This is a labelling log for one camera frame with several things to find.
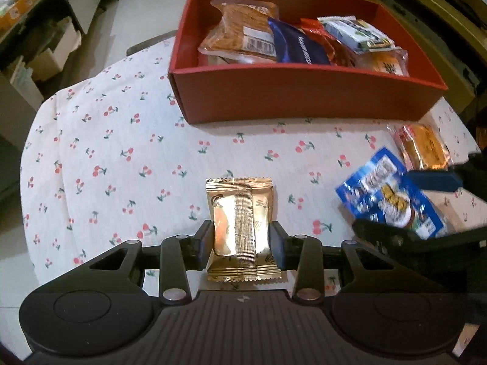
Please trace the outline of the cherry print tablecloth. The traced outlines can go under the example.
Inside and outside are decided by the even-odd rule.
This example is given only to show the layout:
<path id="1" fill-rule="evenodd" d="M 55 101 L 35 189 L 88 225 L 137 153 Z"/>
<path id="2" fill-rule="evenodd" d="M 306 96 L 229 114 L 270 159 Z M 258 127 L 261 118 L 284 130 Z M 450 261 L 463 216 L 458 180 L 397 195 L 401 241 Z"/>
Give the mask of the cherry print tablecloth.
<path id="1" fill-rule="evenodd" d="M 208 219 L 205 180 L 265 176 L 289 233 L 352 235 L 335 188 L 380 148 L 382 120 L 282 119 L 191 126 L 167 78 L 173 39 L 63 89 L 39 109 L 22 154 L 22 212 L 46 283 L 129 239 L 158 245 Z"/>

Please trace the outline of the orange cake in clear wrapper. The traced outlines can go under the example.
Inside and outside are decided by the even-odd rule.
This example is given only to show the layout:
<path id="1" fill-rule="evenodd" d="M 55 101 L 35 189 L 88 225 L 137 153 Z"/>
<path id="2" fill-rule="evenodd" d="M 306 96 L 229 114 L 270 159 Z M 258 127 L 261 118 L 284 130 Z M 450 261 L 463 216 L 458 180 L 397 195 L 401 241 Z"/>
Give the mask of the orange cake in clear wrapper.
<path id="1" fill-rule="evenodd" d="M 395 124 L 389 126 L 388 130 L 408 171 L 442 171 L 449 167 L 450 152 L 431 126 L 422 123 Z"/>

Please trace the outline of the white storage box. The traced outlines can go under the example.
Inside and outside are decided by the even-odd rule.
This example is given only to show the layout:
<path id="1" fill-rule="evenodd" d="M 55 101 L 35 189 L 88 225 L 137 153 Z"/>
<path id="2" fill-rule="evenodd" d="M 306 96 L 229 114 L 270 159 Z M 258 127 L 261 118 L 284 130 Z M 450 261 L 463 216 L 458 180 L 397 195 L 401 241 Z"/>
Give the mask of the white storage box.
<path id="1" fill-rule="evenodd" d="M 53 29 L 46 34 L 45 46 L 28 64 L 32 69 L 32 78 L 35 82 L 45 82 L 61 73 L 70 54 L 82 42 L 82 34 L 74 28 L 73 20 L 66 16 L 54 24 Z"/>

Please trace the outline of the blue white cartoon snack packet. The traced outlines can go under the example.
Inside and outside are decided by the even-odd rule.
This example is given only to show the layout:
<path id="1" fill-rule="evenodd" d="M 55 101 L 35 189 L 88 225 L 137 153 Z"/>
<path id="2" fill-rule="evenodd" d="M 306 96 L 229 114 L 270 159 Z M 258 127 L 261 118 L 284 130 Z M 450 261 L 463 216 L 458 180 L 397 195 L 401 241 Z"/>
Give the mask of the blue white cartoon snack packet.
<path id="1" fill-rule="evenodd" d="M 345 208 L 357 219 L 415 232 L 427 240 L 447 233 L 445 218 L 407 176 L 402 162 L 387 148 L 336 188 Z"/>

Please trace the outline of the white spicy strip packet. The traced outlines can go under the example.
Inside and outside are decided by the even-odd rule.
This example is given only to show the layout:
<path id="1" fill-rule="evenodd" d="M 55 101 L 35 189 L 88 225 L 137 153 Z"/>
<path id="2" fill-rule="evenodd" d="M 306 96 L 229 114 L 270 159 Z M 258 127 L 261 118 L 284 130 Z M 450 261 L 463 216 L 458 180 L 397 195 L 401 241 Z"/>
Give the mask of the white spicy strip packet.
<path id="1" fill-rule="evenodd" d="M 216 55 L 199 54 L 198 64 L 200 67 L 220 66 L 231 64 L 253 64 L 252 60 L 225 58 Z"/>

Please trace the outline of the red orange snack packet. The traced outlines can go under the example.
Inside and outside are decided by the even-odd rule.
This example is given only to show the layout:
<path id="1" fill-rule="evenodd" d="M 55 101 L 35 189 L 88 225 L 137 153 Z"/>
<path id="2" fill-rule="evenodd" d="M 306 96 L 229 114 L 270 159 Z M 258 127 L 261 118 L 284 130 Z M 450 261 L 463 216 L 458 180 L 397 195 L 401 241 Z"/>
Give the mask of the red orange snack packet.
<path id="1" fill-rule="evenodd" d="M 320 44 L 332 65 L 353 68 L 355 66 L 348 48 L 342 45 L 317 19 L 300 19 L 300 29 L 314 42 Z"/>

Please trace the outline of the white green seaweed snack packet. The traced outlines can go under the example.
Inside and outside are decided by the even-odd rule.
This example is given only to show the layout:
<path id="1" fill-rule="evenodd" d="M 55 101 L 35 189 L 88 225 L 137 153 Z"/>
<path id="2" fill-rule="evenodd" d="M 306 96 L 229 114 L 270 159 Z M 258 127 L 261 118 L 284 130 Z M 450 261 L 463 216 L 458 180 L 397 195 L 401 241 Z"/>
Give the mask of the white green seaweed snack packet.
<path id="1" fill-rule="evenodd" d="M 318 21 L 331 36 L 354 53 L 364 54 L 396 48 L 388 35 L 355 16 L 321 16 Z"/>

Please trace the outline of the clear packet brown tofu snack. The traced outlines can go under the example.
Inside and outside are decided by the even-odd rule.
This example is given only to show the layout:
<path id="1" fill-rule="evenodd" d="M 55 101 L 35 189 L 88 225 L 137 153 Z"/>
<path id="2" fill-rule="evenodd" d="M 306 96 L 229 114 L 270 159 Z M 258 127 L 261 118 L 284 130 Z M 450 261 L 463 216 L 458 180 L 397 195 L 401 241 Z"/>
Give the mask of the clear packet brown tofu snack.
<path id="1" fill-rule="evenodd" d="M 274 35 L 268 20 L 279 17 L 274 2 L 212 0 L 221 14 L 218 25 L 201 42 L 198 51 L 240 64 L 276 62 Z"/>

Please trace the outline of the red cardboard box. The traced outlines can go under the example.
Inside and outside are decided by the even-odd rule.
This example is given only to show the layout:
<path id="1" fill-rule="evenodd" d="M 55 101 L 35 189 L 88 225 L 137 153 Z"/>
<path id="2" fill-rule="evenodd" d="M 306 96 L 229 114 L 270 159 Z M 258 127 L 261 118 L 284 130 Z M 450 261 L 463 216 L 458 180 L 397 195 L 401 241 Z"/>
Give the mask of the red cardboard box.
<path id="1" fill-rule="evenodd" d="M 208 64 L 198 46 L 220 19 L 212 0 L 187 0 L 168 79 L 190 124 L 280 118 L 418 120 L 447 85 L 415 39 L 389 10 L 368 0 L 274 2 L 283 22 L 353 15 L 408 51 L 408 75 L 308 64 Z"/>

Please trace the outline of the round bun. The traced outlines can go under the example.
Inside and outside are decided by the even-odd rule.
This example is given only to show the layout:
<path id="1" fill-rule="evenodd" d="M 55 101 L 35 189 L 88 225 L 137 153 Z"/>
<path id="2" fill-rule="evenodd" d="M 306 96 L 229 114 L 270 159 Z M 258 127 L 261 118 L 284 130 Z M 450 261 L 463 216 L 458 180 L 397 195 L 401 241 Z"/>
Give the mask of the round bun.
<path id="1" fill-rule="evenodd" d="M 355 57 L 355 67 L 376 73 L 408 77 L 408 51 L 398 48 L 358 54 Z"/>

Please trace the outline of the long side table with snacks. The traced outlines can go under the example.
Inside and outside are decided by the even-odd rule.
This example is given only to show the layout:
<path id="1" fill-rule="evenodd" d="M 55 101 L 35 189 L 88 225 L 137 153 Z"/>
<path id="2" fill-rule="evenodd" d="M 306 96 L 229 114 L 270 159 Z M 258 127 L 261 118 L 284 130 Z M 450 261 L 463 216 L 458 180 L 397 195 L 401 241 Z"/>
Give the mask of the long side table with snacks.
<path id="1" fill-rule="evenodd" d="M 73 51 L 61 73 L 35 82 L 28 64 L 45 46 L 56 22 L 66 16 L 82 38 L 101 0 L 14 0 L 1 8 L 1 141 L 20 148 L 40 105 L 56 92 L 72 66 Z"/>

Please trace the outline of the gold foil snack packet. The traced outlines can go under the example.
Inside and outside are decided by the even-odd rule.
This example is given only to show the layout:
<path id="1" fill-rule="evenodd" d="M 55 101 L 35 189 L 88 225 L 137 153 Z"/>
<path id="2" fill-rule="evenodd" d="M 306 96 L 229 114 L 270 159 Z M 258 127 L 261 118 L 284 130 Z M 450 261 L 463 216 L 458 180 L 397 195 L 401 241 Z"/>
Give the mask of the gold foil snack packet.
<path id="1" fill-rule="evenodd" d="M 273 214 L 270 178 L 213 178 L 205 182 L 215 238 L 208 279 L 216 283 L 279 280 L 268 227 Z"/>

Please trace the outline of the dark blue wafer biscuit packet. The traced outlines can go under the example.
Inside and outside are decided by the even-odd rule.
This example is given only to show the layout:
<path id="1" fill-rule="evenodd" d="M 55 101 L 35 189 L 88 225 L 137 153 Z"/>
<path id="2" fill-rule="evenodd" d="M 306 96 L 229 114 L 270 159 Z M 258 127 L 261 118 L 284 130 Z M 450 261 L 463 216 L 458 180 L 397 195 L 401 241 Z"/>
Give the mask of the dark blue wafer biscuit packet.
<path id="1" fill-rule="evenodd" d="M 268 18 L 268 25 L 273 34 L 278 63 L 330 64 L 325 49 L 302 31 L 271 17 Z"/>

